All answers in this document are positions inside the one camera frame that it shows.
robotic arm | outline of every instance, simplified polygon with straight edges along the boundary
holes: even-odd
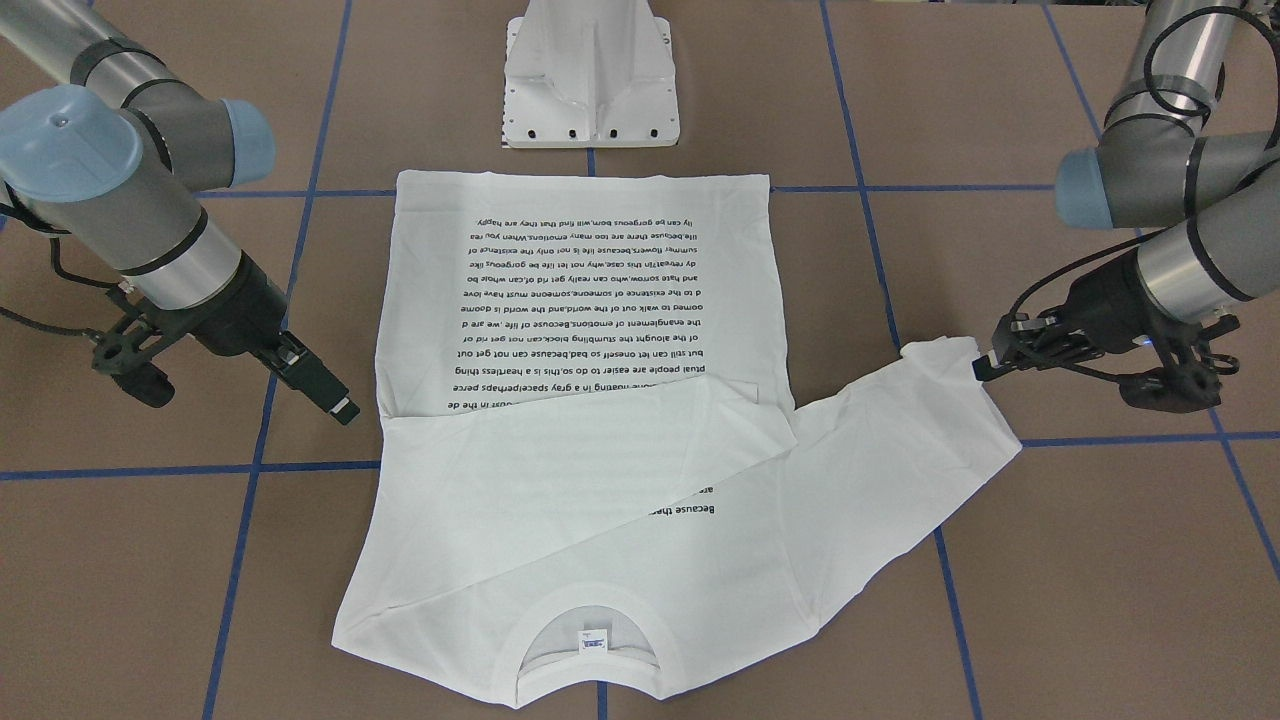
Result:
[[[74,234],[145,295],[108,291],[124,316],[82,333],[93,369],[160,407],[174,388],[151,360],[191,334],[215,355],[252,354],[349,423],[360,410],[347,387],[280,331],[284,293],[192,196],[270,173],[275,142],[261,113],[204,99],[74,0],[0,0],[0,35],[65,83],[0,113],[0,210]]]
[[[1280,73],[1280,44],[1242,3],[1148,6],[1101,142],[1062,160],[1055,190],[1070,225],[1170,227],[1032,286],[1001,318],[991,354],[974,363],[978,379],[1065,368],[1117,383],[1134,407],[1190,413],[1221,402],[1220,375],[1239,369],[1210,348],[1239,327],[1225,309],[1280,286],[1280,110],[1271,133],[1201,135],[1221,97],[1222,53],[1236,19],[1267,37]],[[1071,283],[1062,305],[1037,318],[1019,313],[1039,287],[1120,250],[1128,251]],[[1215,322],[1204,327],[1208,318]],[[1143,345],[1160,368],[1117,375],[1080,365]]]

cable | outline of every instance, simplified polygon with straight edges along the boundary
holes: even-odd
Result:
[[[1184,24],[1197,18],[1203,18],[1206,15],[1231,15],[1233,18],[1236,18],[1239,20],[1244,20],[1245,23],[1249,24],[1249,27],[1258,31],[1258,33],[1262,35],[1262,38],[1266,40],[1267,45],[1271,47],[1271,56],[1276,64],[1276,117],[1275,117],[1275,123],[1271,126],[1271,135],[1267,137],[1267,143],[1263,147],[1263,152],[1271,150],[1277,143],[1280,143],[1280,37],[1276,37],[1276,33],[1272,32],[1271,28],[1266,26],[1266,23],[1263,23],[1251,13],[1245,13],[1239,8],[1217,6],[1217,8],[1201,8],[1199,10],[1194,10],[1192,13],[1183,15],[1181,18],[1178,18],[1174,23],[1166,27],[1160,35],[1157,35],[1156,40],[1152,41],[1151,47],[1147,49],[1147,56],[1142,63],[1142,81],[1147,86],[1147,92],[1151,94],[1151,97],[1156,101],[1157,105],[1160,105],[1169,113],[1175,113],[1178,115],[1192,117],[1192,118],[1208,117],[1210,109],[1206,105],[1199,105],[1197,102],[1198,106],[1194,110],[1184,110],[1181,108],[1174,106],[1171,102],[1165,100],[1160,95],[1160,91],[1156,90],[1156,77],[1152,73],[1152,63],[1156,59],[1156,50],[1160,47],[1160,44],[1164,42],[1165,38],[1172,35],[1178,28],[1183,27]]]
[[[13,310],[0,305],[0,318],[6,318],[18,323],[19,325],[28,327],[33,331],[40,331],[42,333],[50,333],[63,337],[87,337],[93,342],[100,342],[102,340],[102,333],[95,331],[93,328],[64,328],[61,325],[50,325],[41,323],[40,320],[32,320],[31,318],[14,313]]]
[[[1103,258],[1106,258],[1108,255],[1115,255],[1116,252],[1120,252],[1121,250],[1128,250],[1130,247],[1134,247],[1135,245],[1140,245],[1140,243],[1151,240],[1152,237],[1156,237],[1157,234],[1160,234],[1162,232],[1165,232],[1165,231],[1149,232],[1147,234],[1126,240],[1126,241],[1124,241],[1124,242],[1121,242],[1119,245],[1112,245],[1111,247],[1107,247],[1106,250],[1100,250],[1100,251],[1097,251],[1097,252],[1094,252],[1092,255],[1087,255],[1087,256],[1080,258],[1079,260],[1076,260],[1074,263],[1070,263],[1068,265],[1064,265],[1064,266],[1059,268],[1057,270],[1053,270],[1052,273],[1050,273],[1050,274],[1044,275],[1043,278],[1041,278],[1041,279],[1036,281],[1034,283],[1032,283],[1030,287],[1028,287],[1021,295],[1019,295],[1018,300],[1014,301],[1014,306],[1009,309],[1009,315],[1006,315],[1006,316],[1007,318],[1016,318],[1018,316],[1018,310],[1021,309],[1023,304],[1027,302],[1027,300],[1032,295],[1036,295],[1036,291],[1038,291],[1042,287],[1047,286],[1048,283],[1056,281],[1057,278],[1065,275],[1066,273],[1070,273],[1071,270],[1075,270],[1078,268],[1088,265],[1089,263],[1093,263],[1094,260],[1101,260],[1101,259],[1103,259]],[[1032,360],[1036,360],[1037,363],[1039,363],[1042,365],[1047,365],[1050,368],[1062,368],[1064,370],[1071,370],[1073,373],[1079,373],[1082,375],[1088,375],[1091,378],[1097,378],[1100,380],[1106,380],[1106,382],[1111,382],[1111,383],[1121,383],[1121,382],[1124,382],[1124,377],[1116,375],[1114,373],[1103,373],[1102,370],[1094,370],[1093,368],[1085,368],[1084,365],[1079,365],[1076,363],[1064,363],[1061,360],[1055,360],[1052,357],[1048,357],[1047,355],[1042,355],[1041,352],[1033,350],[1032,346],[1029,343],[1027,343],[1027,341],[1023,340],[1021,337],[1019,337],[1016,333],[1011,333],[1011,337],[1014,340],[1014,343],[1018,346],[1018,350],[1023,355],[1030,357]]]
[[[90,287],[100,287],[102,290],[110,290],[116,286],[116,283],[106,281],[95,281],[93,278],[86,278],[84,275],[77,275],[63,268],[63,245],[61,240],[50,236],[49,237],[49,264],[54,268],[54,274],[63,278],[64,281],[70,281],[73,283],[87,284]]]

white tag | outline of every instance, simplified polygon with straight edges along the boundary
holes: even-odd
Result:
[[[579,630],[577,632],[577,652],[579,655],[589,653],[607,653],[609,652],[609,632],[600,630]]]

white mounting bracket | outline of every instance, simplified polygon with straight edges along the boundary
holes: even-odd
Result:
[[[680,140],[671,24],[648,0],[530,0],[507,24],[506,147]]]

light blue joint cap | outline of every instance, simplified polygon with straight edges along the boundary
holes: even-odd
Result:
[[[1062,158],[1062,164],[1057,167],[1057,182],[1053,184],[1053,202],[1057,217],[1073,228],[1115,227],[1096,147],[1068,152]]]
[[[133,126],[78,85],[41,90],[0,113],[0,176],[31,200],[105,195],[141,161]]]
[[[236,172],[232,187],[260,181],[275,169],[275,135],[262,111],[244,100],[223,99],[232,120],[232,145],[236,147]]]

